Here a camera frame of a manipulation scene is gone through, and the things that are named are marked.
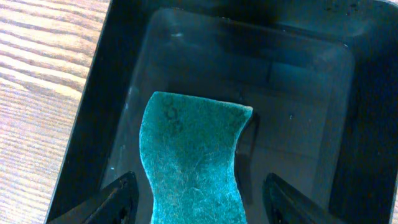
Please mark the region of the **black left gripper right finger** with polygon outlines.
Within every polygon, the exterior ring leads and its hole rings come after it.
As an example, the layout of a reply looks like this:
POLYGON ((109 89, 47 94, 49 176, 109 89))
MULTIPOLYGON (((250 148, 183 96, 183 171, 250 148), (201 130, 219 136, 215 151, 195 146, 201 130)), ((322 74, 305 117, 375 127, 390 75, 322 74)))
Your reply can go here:
POLYGON ((344 224, 275 173, 263 182, 262 201, 269 223, 344 224))

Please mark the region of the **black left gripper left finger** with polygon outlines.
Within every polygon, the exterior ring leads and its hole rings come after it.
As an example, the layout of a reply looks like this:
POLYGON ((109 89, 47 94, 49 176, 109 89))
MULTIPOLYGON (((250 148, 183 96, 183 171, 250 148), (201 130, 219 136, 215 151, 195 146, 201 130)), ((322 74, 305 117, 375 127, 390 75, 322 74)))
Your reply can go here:
POLYGON ((139 188, 129 171, 49 224, 135 224, 139 188))

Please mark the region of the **green yellow sponge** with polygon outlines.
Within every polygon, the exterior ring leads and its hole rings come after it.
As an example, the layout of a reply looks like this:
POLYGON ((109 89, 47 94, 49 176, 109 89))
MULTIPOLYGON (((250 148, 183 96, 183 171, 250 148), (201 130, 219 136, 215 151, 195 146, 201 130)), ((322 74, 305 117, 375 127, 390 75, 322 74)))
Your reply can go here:
POLYGON ((245 223, 236 145, 250 106, 157 91, 139 133, 154 197, 152 223, 245 223))

